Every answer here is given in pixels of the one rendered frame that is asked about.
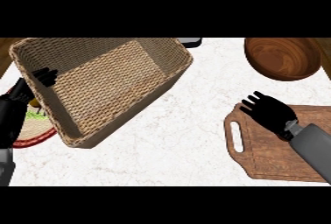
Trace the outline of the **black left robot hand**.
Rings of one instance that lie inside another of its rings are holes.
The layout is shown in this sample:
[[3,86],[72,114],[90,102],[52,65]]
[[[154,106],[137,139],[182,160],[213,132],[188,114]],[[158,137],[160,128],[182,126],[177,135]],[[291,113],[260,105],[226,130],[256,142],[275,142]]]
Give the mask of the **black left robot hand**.
[[[46,67],[35,70],[33,75],[47,88],[56,84],[58,70],[50,70]],[[10,100],[22,103],[30,103],[34,98],[34,93],[24,78],[18,80],[10,92],[0,96],[0,100]]]

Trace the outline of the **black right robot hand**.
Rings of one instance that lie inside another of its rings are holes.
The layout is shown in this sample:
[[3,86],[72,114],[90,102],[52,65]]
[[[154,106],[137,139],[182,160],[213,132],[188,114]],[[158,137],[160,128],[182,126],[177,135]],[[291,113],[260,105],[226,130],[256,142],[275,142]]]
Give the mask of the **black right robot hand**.
[[287,123],[297,120],[293,109],[272,96],[259,91],[248,96],[250,101],[242,100],[239,110],[253,120],[287,142],[294,138],[294,134],[285,129]]

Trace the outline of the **brown wooden cutting board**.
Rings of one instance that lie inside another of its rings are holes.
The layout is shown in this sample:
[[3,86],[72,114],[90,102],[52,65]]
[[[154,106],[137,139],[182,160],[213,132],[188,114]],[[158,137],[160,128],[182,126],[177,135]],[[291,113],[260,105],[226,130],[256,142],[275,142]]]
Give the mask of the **brown wooden cutting board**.
[[325,182],[288,142],[257,124],[241,106],[233,106],[223,127],[228,151],[247,175],[253,179]]

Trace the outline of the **woven wicker basket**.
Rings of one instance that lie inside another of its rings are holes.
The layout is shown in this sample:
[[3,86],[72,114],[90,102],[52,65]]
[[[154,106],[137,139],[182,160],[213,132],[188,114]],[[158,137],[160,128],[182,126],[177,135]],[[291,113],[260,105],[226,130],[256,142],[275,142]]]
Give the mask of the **woven wicker basket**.
[[93,148],[192,64],[176,38],[25,38],[9,48],[67,146]]

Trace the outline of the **yellow and green vegetable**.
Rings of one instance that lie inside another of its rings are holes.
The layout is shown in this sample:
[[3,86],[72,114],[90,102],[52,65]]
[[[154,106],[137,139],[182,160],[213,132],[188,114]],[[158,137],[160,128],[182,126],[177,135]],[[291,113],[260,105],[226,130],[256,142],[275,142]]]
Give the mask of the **yellow and green vegetable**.
[[37,99],[34,99],[27,105],[25,118],[27,119],[47,119],[46,111],[43,110]]

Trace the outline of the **round tan red-rimmed placemat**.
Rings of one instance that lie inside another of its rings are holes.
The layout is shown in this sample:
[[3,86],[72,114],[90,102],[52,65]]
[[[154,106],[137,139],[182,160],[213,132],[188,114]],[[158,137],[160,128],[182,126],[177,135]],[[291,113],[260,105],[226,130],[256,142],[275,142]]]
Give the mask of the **round tan red-rimmed placemat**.
[[13,147],[22,149],[43,143],[55,134],[56,129],[47,119],[27,119]]

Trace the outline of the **brown wooden bowl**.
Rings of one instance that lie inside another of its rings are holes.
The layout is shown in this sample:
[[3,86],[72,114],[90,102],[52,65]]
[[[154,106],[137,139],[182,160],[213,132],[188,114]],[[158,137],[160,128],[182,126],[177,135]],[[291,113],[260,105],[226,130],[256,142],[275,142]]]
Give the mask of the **brown wooden bowl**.
[[245,38],[244,54],[253,69],[278,81],[299,81],[319,70],[322,56],[310,38]]

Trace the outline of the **dark grey appliance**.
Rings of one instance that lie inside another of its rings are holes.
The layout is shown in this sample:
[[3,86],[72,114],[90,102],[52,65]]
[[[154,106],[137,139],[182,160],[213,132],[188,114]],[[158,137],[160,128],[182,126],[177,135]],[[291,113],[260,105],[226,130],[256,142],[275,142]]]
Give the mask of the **dark grey appliance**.
[[198,47],[202,43],[201,38],[179,38],[179,41],[186,48]]

